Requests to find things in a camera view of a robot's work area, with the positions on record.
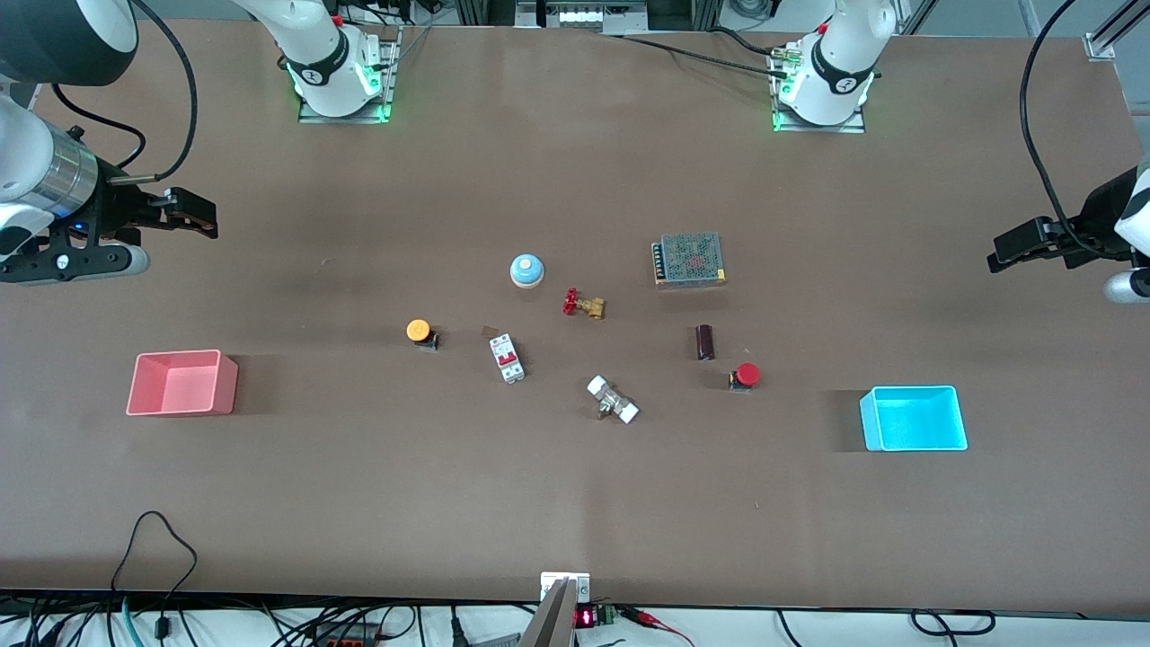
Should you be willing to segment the pink plastic box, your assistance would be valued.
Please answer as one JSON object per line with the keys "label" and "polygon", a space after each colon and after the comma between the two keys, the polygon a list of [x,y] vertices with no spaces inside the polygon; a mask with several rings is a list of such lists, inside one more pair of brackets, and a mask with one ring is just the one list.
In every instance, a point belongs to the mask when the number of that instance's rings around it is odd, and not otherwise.
{"label": "pink plastic box", "polygon": [[178,418],[233,413],[239,367],[222,351],[168,351],[136,357],[126,415]]}

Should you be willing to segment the cyan plastic box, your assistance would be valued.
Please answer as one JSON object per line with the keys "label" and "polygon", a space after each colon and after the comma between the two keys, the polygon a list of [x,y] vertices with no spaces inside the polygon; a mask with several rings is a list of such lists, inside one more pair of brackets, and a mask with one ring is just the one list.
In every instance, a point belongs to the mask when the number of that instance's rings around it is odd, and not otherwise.
{"label": "cyan plastic box", "polygon": [[860,398],[859,410],[867,450],[969,449],[954,386],[875,386]]}

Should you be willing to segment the white red circuit breaker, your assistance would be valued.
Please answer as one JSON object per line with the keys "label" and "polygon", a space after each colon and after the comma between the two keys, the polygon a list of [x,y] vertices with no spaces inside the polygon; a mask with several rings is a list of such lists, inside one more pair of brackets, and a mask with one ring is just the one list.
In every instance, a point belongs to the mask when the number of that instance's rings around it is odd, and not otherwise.
{"label": "white red circuit breaker", "polygon": [[489,340],[489,345],[497,368],[500,369],[503,380],[506,384],[516,384],[522,378],[526,378],[526,369],[521,363],[520,355],[518,355],[518,348],[515,348],[512,336],[496,336]]}

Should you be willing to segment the mesh-covered power supply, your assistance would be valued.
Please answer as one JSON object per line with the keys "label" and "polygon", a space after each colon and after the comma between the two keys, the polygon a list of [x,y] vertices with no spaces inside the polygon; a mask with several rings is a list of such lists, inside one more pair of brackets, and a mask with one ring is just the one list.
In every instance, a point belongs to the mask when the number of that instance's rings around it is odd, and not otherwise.
{"label": "mesh-covered power supply", "polygon": [[721,237],[716,232],[662,234],[650,245],[656,288],[724,286]]}

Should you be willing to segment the metal fitting white ends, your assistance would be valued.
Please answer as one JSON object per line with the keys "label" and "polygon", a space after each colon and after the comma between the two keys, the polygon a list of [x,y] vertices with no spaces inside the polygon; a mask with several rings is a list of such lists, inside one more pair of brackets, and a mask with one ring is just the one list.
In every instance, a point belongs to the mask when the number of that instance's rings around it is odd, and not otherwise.
{"label": "metal fitting white ends", "polygon": [[616,417],[623,423],[630,423],[641,413],[641,408],[632,400],[619,392],[616,386],[600,373],[588,382],[586,390],[598,403],[597,419],[599,421]]}

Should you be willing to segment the red clip lead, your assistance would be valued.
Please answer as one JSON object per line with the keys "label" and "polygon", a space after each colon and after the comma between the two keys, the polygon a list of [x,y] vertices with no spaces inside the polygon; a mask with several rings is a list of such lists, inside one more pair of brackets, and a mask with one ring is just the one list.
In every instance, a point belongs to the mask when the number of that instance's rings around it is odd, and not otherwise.
{"label": "red clip lead", "polygon": [[654,615],[643,611],[637,607],[618,604],[615,610],[621,617],[639,625],[641,627],[661,631],[665,632],[665,634],[677,636],[678,639],[687,642],[687,646],[697,647],[697,644],[693,644],[693,639],[691,639],[690,636],[682,634],[682,632],[677,629],[672,627],[670,625],[658,619]]}

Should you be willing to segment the aluminium frame profile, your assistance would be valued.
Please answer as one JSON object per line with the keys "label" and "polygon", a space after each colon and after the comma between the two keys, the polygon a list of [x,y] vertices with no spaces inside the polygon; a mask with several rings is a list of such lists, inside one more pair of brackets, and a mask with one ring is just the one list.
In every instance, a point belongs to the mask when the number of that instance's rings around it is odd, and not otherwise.
{"label": "aluminium frame profile", "polygon": [[1150,16],[1150,0],[1124,0],[1116,11],[1101,21],[1092,31],[1084,33],[1084,53],[1090,61],[1116,57],[1114,46]]}

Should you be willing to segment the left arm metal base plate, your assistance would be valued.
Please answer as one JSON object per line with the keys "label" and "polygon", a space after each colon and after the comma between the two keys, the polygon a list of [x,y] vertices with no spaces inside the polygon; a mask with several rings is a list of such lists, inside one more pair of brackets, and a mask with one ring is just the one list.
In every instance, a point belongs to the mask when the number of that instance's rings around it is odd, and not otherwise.
{"label": "left arm metal base plate", "polygon": [[875,70],[859,74],[821,63],[816,49],[790,43],[765,57],[770,78],[773,131],[862,134],[862,105]]}

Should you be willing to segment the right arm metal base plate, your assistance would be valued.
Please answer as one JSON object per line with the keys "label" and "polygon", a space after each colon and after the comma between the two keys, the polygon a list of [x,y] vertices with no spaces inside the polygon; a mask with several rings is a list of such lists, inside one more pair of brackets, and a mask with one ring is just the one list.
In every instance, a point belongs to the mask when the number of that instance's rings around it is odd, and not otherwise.
{"label": "right arm metal base plate", "polygon": [[358,26],[340,26],[342,34],[348,36],[348,61],[330,78],[329,86],[340,95],[337,107],[344,108],[358,95],[363,102],[355,111],[327,115],[317,111],[307,100],[309,91],[302,90],[298,76],[293,76],[293,90],[298,95],[298,122],[301,124],[383,124],[389,122],[394,103],[402,37],[405,28],[398,26],[385,36],[362,31]]}

